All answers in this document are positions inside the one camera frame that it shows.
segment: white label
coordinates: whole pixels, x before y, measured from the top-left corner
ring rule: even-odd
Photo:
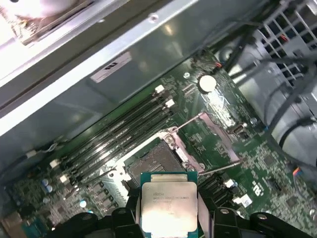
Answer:
[[[104,66],[101,70],[95,73],[90,78],[96,83],[100,83],[105,78],[107,78],[112,73],[116,72],[118,69],[123,67],[125,64],[132,60],[130,52],[126,52],[123,55],[119,56],[106,66]]]
[[[245,208],[252,204],[252,200],[247,194],[244,194],[240,199]]]

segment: black cable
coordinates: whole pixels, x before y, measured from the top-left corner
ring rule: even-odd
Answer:
[[[309,126],[309,125],[312,125],[314,124],[316,121],[311,119],[311,118],[302,118],[302,119],[299,119],[297,120],[294,125],[292,125],[290,128],[287,129],[287,131],[282,135],[280,141],[279,141],[279,146],[281,148],[283,148],[284,146],[284,143],[287,139],[287,137],[294,131],[296,130],[297,128],[301,127],[301,126]]]
[[[267,142],[268,142],[269,146],[274,151],[276,151],[281,157],[286,158],[287,160],[293,162],[294,164],[296,164],[299,167],[303,166],[303,167],[309,168],[309,169],[317,172],[317,168],[315,166],[313,166],[311,164],[307,164],[303,161],[300,161],[299,159],[296,159],[293,156],[286,153],[285,151],[283,151],[282,148],[278,145],[278,143],[275,141],[275,139],[271,135],[267,137]]]
[[[307,164],[305,162],[302,162],[293,156],[289,155],[283,149],[277,144],[277,142],[272,137],[272,132],[276,128],[278,122],[283,117],[285,112],[289,109],[289,107],[293,104],[293,102],[297,99],[297,97],[304,92],[304,90],[312,85],[315,81],[315,77],[317,76],[317,68],[313,62],[309,64],[308,73],[305,75],[303,81],[301,84],[299,84],[294,91],[287,97],[285,102],[282,104],[282,106],[279,108],[275,116],[273,117],[268,130],[266,132],[267,141],[270,144],[270,146],[282,157],[285,157],[287,160],[297,164],[298,166],[304,166],[309,167],[310,169],[317,171],[317,168],[311,164]]]
[[[279,6],[279,1],[277,0],[271,0],[268,3],[266,3],[263,6],[262,11],[255,16],[254,18],[252,18],[250,20],[250,22],[254,22],[254,23],[262,23],[263,21],[265,21],[270,15],[272,15],[273,12],[276,11],[276,9]],[[236,38],[238,38],[239,36],[241,36],[241,33],[245,33],[246,31],[248,31],[250,29],[249,25],[243,25],[241,27],[239,27],[238,29],[236,29],[235,31],[233,31],[230,35],[227,35],[226,37],[222,38],[221,40],[219,40],[216,44],[212,45],[209,47],[209,49],[212,49],[212,52],[215,54],[217,53],[222,47],[224,47],[225,45],[227,45],[228,43],[232,42],[233,40],[235,40]]]
[[[267,113],[268,113],[268,108],[271,104],[271,101],[273,99],[273,96],[280,91],[283,87],[286,86],[286,82],[281,83],[278,87],[276,87],[266,98],[265,103],[264,103],[264,115],[263,115],[263,122],[265,123],[265,125],[268,125],[267,122]]]
[[[252,22],[263,22],[265,21],[268,17],[272,15],[276,11],[276,6],[275,4],[272,4],[272,2],[268,2],[263,7],[262,12],[253,18]],[[245,47],[250,43],[254,32],[257,30],[258,26],[248,26],[248,29],[244,32],[243,36],[239,40],[238,44],[235,46],[234,50],[232,51],[229,59],[227,62],[224,64],[223,69],[226,70],[227,72],[230,72],[231,69],[237,64],[239,61],[239,58],[241,57]]]
[[[231,79],[235,79],[249,71],[251,71],[252,69],[260,66],[261,64],[266,64],[266,63],[285,63],[285,64],[289,64],[289,63],[299,63],[299,64],[309,64],[311,63],[313,60],[312,59],[308,59],[308,58],[289,58],[289,57],[285,57],[285,58],[269,58],[269,59],[260,59],[258,64],[255,64],[254,62],[252,62],[251,64],[249,64],[248,66],[246,66],[244,69],[242,69],[241,71],[230,75]]]
[[[281,120],[283,115],[289,109],[289,107],[294,103],[297,97],[302,94],[307,87],[312,85],[312,83],[316,80],[317,76],[317,68],[313,62],[310,63],[308,68],[308,73],[304,76],[302,82],[294,89],[294,91],[287,97],[285,102],[282,106],[278,109],[277,113],[273,117],[268,130],[267,134],[271,135],[274,129],[276,128],[278,122]]]
[[[235,74],[232,74],[232,75],[229,75],[231,79],[235,79],[237,77],[240,77],[241,75],[251,71],[252,69],[254,69],[257,65],[255,63],[252,63],[248,66],[246,66],[244,69],[242,69],[241,71],[235,73]]]
[[[240,56],[242,55],[245,47],[249,44],[251,38],[253,37],[253,32],[255,31],[255,27],[250,27],[244,35],[239,40],[238,44],[235,46],[234,50],[232,51],[229,59],[224,64],[223,69],[227,72],[230,72],[231,69],[237,64]]]

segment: wire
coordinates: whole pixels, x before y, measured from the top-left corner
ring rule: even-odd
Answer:
[[[4,170],[2,170],[0,172],[0,182],[2,182],[3,178],[5,177],[5,175],[7,175],[8,173],[12,172],[12,170],[14,170],[17,166],[19,166],[21,163],[23,163],[24,161],[26,161],[27,159],[34,157],[35,155],[37,155],[38,153],[49,153],[52,152],[56,149],[58,143],[53,143],[47,150],[31,150],[29,152],[27,152],[25,155],[19,157],[18,159],[16,159],[15,161],[13,161],[13,163],[11,163],[10,165],[8,165]]]
[[[256,28],[251,27],[249,30],[247,30],[244,35],[239,40],[238,44],[233,49],[229,59],[224,64],[223,69],[227,72],[230,72],[231,69],[237,64],[239,58],[241,57],[245,47],[250,42],[251,38],[253,37],[253,32]]]
[[[276,11],[276,9],[279,6],[279,4],[280,3],[277,0],[269,1],[268,3],[266,3],[263,6],[262,11],[257,16],[252,18],[250,20],[250,22],[252,22],[253,25],[254,25],[254,23],[261,23],[261,22],[265,21],[270,15],[272,15],[273,12]],[[233,31],[230,35],[227,35],[226,37],[224,37],[221,40],[219,40],[216,44],[214,44],[211,47],[209,47],[209,49],[212,49],[212,52],[215,54],[222,47],[224,47],[228,43],[232,42],[233,40],[235,40],[236,38],[241,36],[241,33],[245,33],[250,28],[253,28],[254,30],[256,30],[257,27],[258,26],[251,26],[250,27],[249,25],[243,25],[243,26],[239,27],[238,29],[236,29],[235,31]]]
[[[274,138],[271,135],[269,135],[267,137],[267,142],[270,145],[270,147],[273,150],[275,150],[281,157],[286,158],[287,160],[293,162],[294,164],[297,164],[297,166],[307,167],[307,168],[317,172],[317,168],[315,166],[313,166],[311,164],[307,164],[303,161],[300,161],[299,159],[296,159],[293,156],[286,153],[285,151],[283,151],[283,149],[277,144],[277,142],[274,140]]]
[[[301,169],[298,167],[296,170],[293,171],[293,176],[298,175],[301,172]]]
[[[302,82],[294,89],[294,91],[287,97],[282,106],[278,109],[277,113],[273,117],[266,134],[271,135],[276,128],[278,122],[281,120],[283,115],[289,109],[289,107],[294,103],[297,97],[307,89],[315,81],[317,76],[317,68],[312,62],[309,65],[308,73],[304,76]]]
[[[279,146],[281,148],[283,148],[284,146],[284,143],[287,139],[287,137],[294,131],[296,130],[297,128],[301,127],[301,126],[309,126],[309,125],[312,125],[316,122],[316,120],[312,119],[312,118],[302,118],[302,119],[299,119],[295,122],[294,125],[292,125],[290,128],[287,129],[287,131],[282,135],[280,141],[279,141]]]
[[[271,101],[273,99],[273,96],[280,91],[283,87],[286,87],[286,82],[281,83],[278,87],[276,87],[267,97],[267,99],[265,100],[264,103],[264,115],[263,115],[263,121],[265,123],[265,125],[268,125],[267,122],[267,113],[268,113],[268,108],[271,104]]]
[[[246,66],[243,70],[230,75],[231,79],[235,79],[249,71],[251,71],[252,69],[260,66],[261,64],[266,64],[266,63],[285,63],[285,64],[289,64],[289,63],[299,63],[299,64],[309,64],[312,61],[314,61],[313,59],[309,59],[309,58],[289,58],[289,57],[285,57],[285,58],[269,58],[269,59],[260,59],[259,63],[255,63],[252,62],[251,64],[249,64],[248,66]]]

